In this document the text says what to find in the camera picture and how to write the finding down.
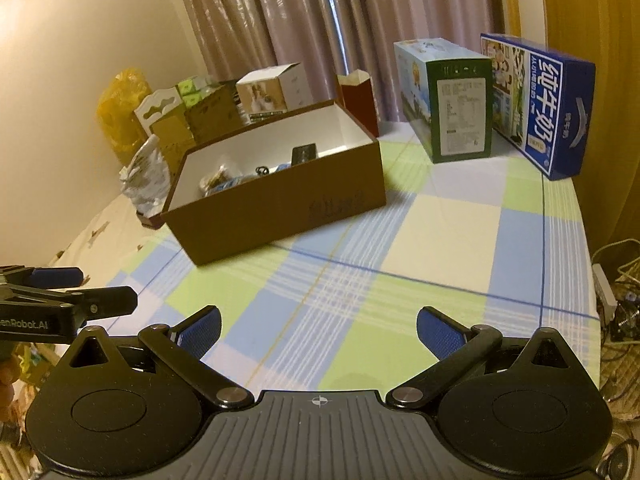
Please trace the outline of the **person's left hand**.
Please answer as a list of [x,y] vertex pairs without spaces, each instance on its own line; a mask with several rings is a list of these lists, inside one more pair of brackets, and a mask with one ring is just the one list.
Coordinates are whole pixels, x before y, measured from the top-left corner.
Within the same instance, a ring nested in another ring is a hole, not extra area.
[[0,364],[0,420],[7,422],[11,415],[11,404],[14,398],[14,387],[20,378],[21,367],[15,356],[10,356]]

